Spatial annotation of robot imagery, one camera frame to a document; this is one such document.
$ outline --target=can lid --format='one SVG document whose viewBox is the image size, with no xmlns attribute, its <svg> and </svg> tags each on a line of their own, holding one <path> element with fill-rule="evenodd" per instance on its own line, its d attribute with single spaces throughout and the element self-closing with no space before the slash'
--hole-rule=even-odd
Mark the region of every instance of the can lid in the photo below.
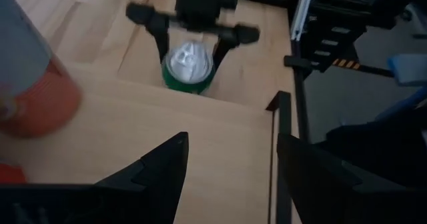
<svg viewBox="0 0 427 224">
<path fill-rule="evenodd" d="M 167 70 L 178 81 L 194 84 L 204 81 L 212 71 L 212 56 L 199 41 L 188 41 L 172 49 L 163 60 Z"/>
</svg>

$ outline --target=green can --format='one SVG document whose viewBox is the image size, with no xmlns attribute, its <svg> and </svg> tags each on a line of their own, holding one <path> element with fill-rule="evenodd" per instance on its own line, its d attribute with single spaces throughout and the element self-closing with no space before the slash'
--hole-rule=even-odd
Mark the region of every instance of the green can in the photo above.
<svg viewBox="0 0 427 224">
<path fill-rule="evenodd" d="M 216 71 L 212 56 L 199 41 L 188 41 L 172 49 L 161 65 L 167 87 L 186 93 L 200 94 L 205 91 Z"/>
</svg>

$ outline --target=silver can top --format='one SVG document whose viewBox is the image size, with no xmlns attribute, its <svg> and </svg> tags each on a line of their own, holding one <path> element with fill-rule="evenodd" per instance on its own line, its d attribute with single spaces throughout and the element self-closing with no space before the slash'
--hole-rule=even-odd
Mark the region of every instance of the silver can top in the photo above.
<svg viewBox="0 0 427 224">
<path fill-rule="evenodd" d="M 178 81 L 194 84 L 204 81 L 212 71 L 212 56 L 200 41 L 188 41 L 172 49 L 163 60 L 167 70 Z"/>
</svg>

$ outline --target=wooden table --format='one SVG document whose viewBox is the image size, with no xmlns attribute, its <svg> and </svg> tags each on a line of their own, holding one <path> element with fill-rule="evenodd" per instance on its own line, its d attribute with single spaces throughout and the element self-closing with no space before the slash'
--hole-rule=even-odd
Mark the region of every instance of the wooden table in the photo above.
<svg viewBox="0 0 427 224">
<path fill-rule="evenodd" d="M 260 41 L 224 59 L 207 97 L 166 89 L 154 40 L 125 18 L 129 0 L 17 0 L 83 89 L 76 117 L 40 139 L 0 136 L 0 158 L 19 163 L 30 182 L 94 183 L 180 131 L 189 163 L 176 223 L 267 223 L 272 198 L 273 115 L 291 94 L 298 136 L 285 9 L 239 1 L 223 23 L 259 25 Z M 134 0 L 173 11 L 175 0 Z M 212 36 L 171 30 L 171 46 Z"/>
</svg>

